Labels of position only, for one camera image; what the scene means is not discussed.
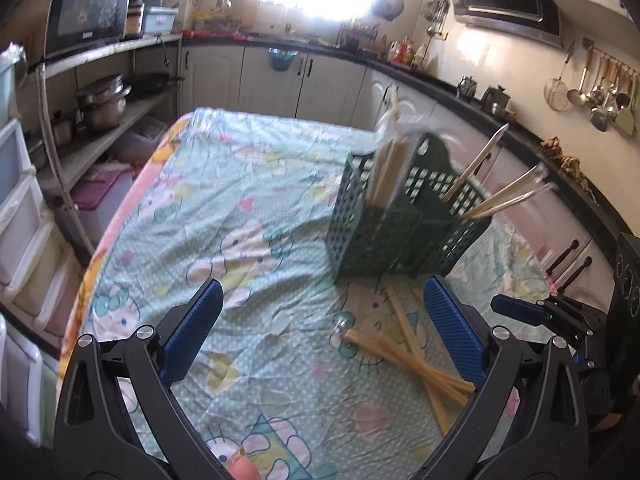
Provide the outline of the person's left hand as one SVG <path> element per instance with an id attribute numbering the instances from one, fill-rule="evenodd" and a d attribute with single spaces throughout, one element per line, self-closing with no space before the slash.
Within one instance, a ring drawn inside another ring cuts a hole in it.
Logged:
<path id="1" fill-rule="evenodd" d="M 240 446 L 226 463 L 226 468 L 234 480 L 260 480 L 260 473 L 255 464 Z"/>

